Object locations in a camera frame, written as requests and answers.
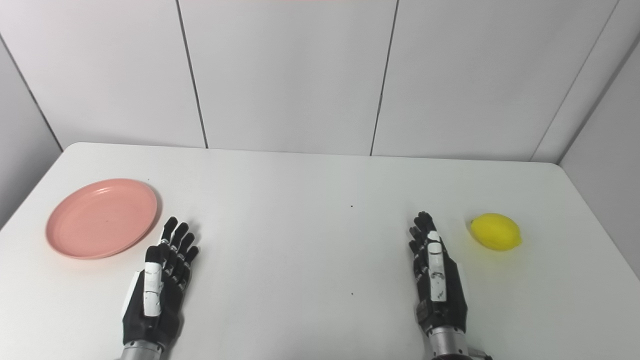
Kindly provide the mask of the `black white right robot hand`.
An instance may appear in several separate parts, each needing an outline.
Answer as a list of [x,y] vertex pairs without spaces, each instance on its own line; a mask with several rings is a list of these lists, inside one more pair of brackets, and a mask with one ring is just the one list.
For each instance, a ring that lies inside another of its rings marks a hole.
[[466,333],[468,307],[458,265],[429,213],[419,212],[413,222],[408,245],[419,298],[418,324],[426,335],[443,327]]

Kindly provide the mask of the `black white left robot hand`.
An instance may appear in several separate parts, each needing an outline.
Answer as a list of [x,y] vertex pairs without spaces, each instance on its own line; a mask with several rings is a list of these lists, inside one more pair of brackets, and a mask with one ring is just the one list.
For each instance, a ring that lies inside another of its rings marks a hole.
[[122,316],[124,346],[146,342],[165,351],[178,339],[192,263],[200,252],[194,241],[189,225],[171,217],[158,244],[147,248]]

